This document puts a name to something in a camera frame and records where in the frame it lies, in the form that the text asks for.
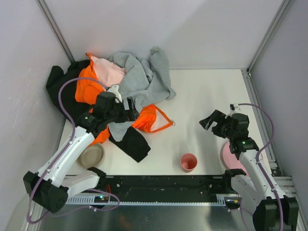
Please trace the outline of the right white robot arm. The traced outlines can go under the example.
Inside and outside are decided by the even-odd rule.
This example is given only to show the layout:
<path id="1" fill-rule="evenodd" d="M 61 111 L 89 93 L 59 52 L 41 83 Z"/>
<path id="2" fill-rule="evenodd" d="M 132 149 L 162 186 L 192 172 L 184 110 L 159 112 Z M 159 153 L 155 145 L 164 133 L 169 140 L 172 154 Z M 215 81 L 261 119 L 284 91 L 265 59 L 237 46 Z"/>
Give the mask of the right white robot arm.
<path id="1" fill-rule="evenodd" d="M 270 172 L 263 167 L 261 150 L 249 137 L 249 117 L 231 105 L 230 114 L 215 110 L 209 117 L 200 120 L 205 130 L 229 141 L 230 152 L 245 170 L 231 169 L 231 188 L 236 191 L 244 205 L 252 212 L 256 231 L 295 231 L 299 204 L 280 188 Z"/>

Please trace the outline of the orange jacket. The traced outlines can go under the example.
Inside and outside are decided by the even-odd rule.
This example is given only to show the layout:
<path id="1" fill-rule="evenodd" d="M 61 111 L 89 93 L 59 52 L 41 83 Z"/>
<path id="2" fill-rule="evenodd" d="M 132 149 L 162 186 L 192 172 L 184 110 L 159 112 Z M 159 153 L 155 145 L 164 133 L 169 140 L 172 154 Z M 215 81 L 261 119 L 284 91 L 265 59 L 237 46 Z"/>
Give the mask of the orange jacket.
<path id="1" fill-rule="evenodd" d="M 152 48 L 148 59 L 124 52 L 116 52 L 109 59 L 87 56 L 90 64 L 79 74 L 75 100 L 93 105 L 102 91 L 118 85 L 122 99 L 131 98 L 140 114 L 133 122 L 110 123 L 95 143 L 107 139 L 122 141 L 129 128 L 155 133 L 172 126 L 172 120 L 156 106 L 176 96 L 171 87 L 169 61 L 163 50 Z"/>

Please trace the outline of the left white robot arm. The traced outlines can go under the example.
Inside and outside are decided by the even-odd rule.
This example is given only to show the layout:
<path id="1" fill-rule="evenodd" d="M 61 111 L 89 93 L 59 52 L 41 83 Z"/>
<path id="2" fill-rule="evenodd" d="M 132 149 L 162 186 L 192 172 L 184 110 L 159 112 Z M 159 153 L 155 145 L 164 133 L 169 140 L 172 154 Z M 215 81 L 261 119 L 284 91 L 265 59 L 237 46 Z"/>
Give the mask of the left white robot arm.
<path id="1" fill-rule="evenodd" d="M 82 114 L 77 124 L 73 125 L 67 143 L 36 173 L 29 171 L 24 175 L 23 182 L 30 200 L 56 213 L 67 199 L 105 185 L 106 174 L 95 167 L 71 178 L 66 178 L 66 175 L 81 153 L 109 123 L 135 121 L 138 116 L 131 97 L 122 100 L 118 93 L 100 93 L 93 111 Z"/>

